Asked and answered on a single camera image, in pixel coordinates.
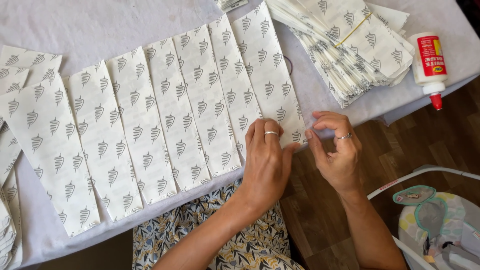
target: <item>red label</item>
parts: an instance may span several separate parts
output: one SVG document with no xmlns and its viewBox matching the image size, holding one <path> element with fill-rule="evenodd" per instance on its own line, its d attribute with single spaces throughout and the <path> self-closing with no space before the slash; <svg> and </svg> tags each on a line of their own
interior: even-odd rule
<svg viewBox="0 0 480 270">
<path fill-rule="evenodd" d="M 417 38 L 417 42 L 419 44 L 420 58 L 425 76 L 447 74 L 442 45 L 438 37 L 419 37 Z"/>
<path fill-rule="evenodd" d="M 382 190 L 382 189 L 385 189 L 385 188 L 387 188 L 387 187 L 389 187 L 389 186 L 391 186 L 391 185 L 395 184 L 396 182 L 398 182 L 398 179 L 395 179 L 395 180 L 391 181 L 390 183 L 388 183 L 388 184 L 386 184 L 386 185 L 382 186 L 382 187 L 381 187 L 381 188 L 379 188 L 379 189 L 380 189 L 380 190 Z"/>
</svg>

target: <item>ring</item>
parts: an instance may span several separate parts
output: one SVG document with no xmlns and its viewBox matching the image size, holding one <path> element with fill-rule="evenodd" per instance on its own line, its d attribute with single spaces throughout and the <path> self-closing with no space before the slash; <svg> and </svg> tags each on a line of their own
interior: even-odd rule
<svg viewBox="0 0 480 270">
<path fill-rule="evenodd" d="M 278 133 L 275 132 L 275 131 L 266 131 L 266 132 L 264 133 L 264 135 L 267 135 L 267 134 L 275 134 L 275 135 L 278 136 Z"/>
<path fill-rule="evenodd" d="M 349 132 L 346 136 L 337 137 L 337 139 L 348 139 L 348 138 L 352 138 L 352 133 Z"/>
</svg>

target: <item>woman's left hand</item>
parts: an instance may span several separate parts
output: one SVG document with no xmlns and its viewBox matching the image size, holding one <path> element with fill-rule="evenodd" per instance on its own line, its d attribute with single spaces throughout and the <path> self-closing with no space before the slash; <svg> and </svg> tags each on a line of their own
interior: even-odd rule
<svg viewBox="0 0 480 270">
<path fill-rule="evenodd" d="M 273 131 L 276 134 L 265 134 Z M 269 210 L 283 194 L 290 176 L 292 154 L 300 146 L 291 143 L 283 149 L 282 127 L 272 119 L 257 119 L 245 135 L 247 158 L 243 183 L 235 192 L 255 219 Z"/>
</svg>

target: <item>yellow rubber band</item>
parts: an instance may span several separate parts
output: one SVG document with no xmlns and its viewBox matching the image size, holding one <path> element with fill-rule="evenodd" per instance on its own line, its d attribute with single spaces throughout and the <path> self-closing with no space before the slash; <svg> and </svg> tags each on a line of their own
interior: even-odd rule
<svg viewBox="0 0 480 270">
<path fill-rule="evenodd" d="M 357 28 L 366 20 L 368 19 L 368 17 L 370 17 L 370 15 L 372 14 L 372 12 L 370 12 L 367 17 L 365 17 L 360 23 L 359 25 L 357 25 L 351 32 L 350 34 L 348 34 L 342 41 L 340 41 L 340 43 L 338 43 L 337 45 L 334 46 L 334 48 L 336 48 L 338 45 L 342 44 L 352 33 L 353 31 L 357 30 Z"/>
</svg>

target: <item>hand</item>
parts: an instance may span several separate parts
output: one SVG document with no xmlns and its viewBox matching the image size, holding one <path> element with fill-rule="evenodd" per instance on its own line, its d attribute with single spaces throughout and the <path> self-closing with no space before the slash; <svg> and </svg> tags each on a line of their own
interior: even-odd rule
<svg viewBox="0 0 480 270">
<path fill-rule="evenodd" d="M 247 158 L 243 182 L 234 196 L 241 196 L 255 219 L 282 197 L 291 170 L 292 154 L 300 144 L 289 144 L 282 151 L 279 137 L 264 134 L 274 131 L 281 136 L 283 128 L 272 119 L 257 119 L 245 135 Z"/>
<path fill-rule="evenodd" d="M 341 196 L 351 192 L 361 192 L 357 163 L 362 146 L 348 117 L 330 111 L 314 111 L 312 116 L 317 119 L 312 125 L 314 129 L 329 128 L 335 131 L 333 142 L 336 146 L 336 153 L 325 153 L 317 134 L 309 129 L 305 131 L 318 170 Z M 352 134 L 352 138 L 338 139 L 338 137 L 346 136 L 349 132 Z"/>
</svg>

